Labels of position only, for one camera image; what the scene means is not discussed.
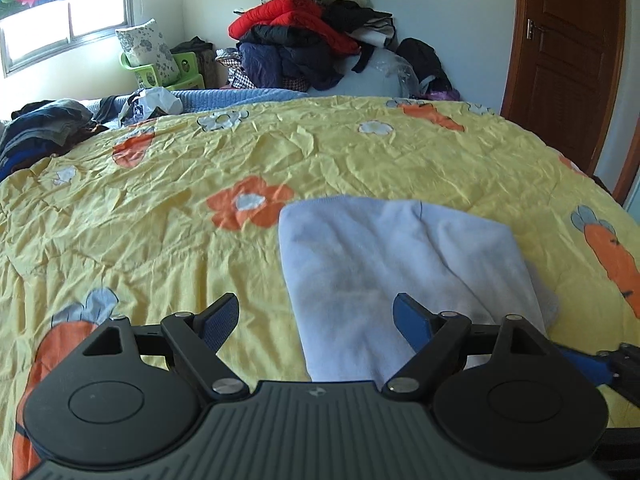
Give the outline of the floral white pillow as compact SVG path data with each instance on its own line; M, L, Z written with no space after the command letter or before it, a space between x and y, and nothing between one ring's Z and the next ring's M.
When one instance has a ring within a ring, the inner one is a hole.
M142 25L116 29L115 34L132 66L165 64L167 70L174 70L169 68L174 65L171 50L154 18Z

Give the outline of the blue knit blanket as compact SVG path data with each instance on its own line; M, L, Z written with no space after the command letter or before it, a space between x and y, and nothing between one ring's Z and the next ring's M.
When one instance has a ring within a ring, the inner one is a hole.
M306 92L284 89L224 89L174 91L185 113L206 112L243 104L286 102L309 98Z

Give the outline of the yellow floral carrot quilt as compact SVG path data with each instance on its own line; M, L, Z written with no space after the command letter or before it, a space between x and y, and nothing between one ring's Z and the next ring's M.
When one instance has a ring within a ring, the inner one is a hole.
M110 129L1 185L1 474L37 455L32 388L99 324L152 324L225 292L222 356L248 382L307 376L278 226L296 200L420 200L508 226L587 352L639 340L637 222L560 152L485 107L382 98L221 105Z

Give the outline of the dark folded clothes pile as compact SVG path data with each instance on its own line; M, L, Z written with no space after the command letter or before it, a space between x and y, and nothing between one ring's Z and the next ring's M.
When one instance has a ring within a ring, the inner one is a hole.
M21 113L1 133L1 180L106 131L81 102L56 100Z

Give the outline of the black bag by wall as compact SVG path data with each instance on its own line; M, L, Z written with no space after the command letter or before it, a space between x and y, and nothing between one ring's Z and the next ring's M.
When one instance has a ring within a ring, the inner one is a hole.
M416 38L406 38L396 49L412 67L419 81L420 96L454 90L433 47Z

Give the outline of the window with metal frame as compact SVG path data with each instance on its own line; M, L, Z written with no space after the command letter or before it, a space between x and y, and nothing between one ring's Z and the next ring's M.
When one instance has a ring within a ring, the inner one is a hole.
M134 24L134 0L58 0L1 20L4 76Z

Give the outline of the large clothes pile red jacket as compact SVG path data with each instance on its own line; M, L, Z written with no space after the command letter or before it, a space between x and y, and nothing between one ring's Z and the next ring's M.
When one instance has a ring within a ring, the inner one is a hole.
M229 25L235 46L216 62L235 89L331 90L343 79L336 68L356 58L362 72L378 49L396 39L393 15L370 0L260 0Z

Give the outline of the green plastic chair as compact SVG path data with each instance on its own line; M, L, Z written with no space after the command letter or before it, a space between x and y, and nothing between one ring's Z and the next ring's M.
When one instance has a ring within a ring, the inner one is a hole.
M120 66L136 78L140 89L164 87L169 91L204 90L205 81L198 67L198 57L193 52L178 53L172 56L174 65L169 65L167 70L163 64L157 67L155 64L132 66L125 53L119 58Z

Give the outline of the lavender knit top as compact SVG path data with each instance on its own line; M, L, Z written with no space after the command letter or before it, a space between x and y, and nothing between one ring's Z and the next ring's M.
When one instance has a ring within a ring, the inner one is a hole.
M334 196L285 206L281 266L308 374L383 385L413 356L393 321L405 292L476 324L523 315L545 332L560 302L502 223L418 200Z

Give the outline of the crumpled white patterned garment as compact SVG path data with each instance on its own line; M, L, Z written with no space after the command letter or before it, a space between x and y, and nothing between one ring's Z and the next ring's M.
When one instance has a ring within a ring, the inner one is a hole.
M127 96L117 116L120 126L138 124L157 117L180 115L182 101L164 87L139 89Z

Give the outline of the brown wooden door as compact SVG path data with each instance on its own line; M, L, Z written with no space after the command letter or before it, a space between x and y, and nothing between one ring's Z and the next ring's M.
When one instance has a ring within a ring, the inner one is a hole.
M528 18L541 39L525 39ZM501 113L623 203L639 165L639 0L515 0Z

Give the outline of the grey blue bedding bundle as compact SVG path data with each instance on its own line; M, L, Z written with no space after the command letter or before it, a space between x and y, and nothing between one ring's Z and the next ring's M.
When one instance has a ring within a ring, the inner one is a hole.
M412 66L401 56L386 49L376 48L361 73L352 69L360 56L349 56L334 65L342 74L338 84L329 90L310 88L310 96L385 96L386 98L412 98L420 91L420 84Z

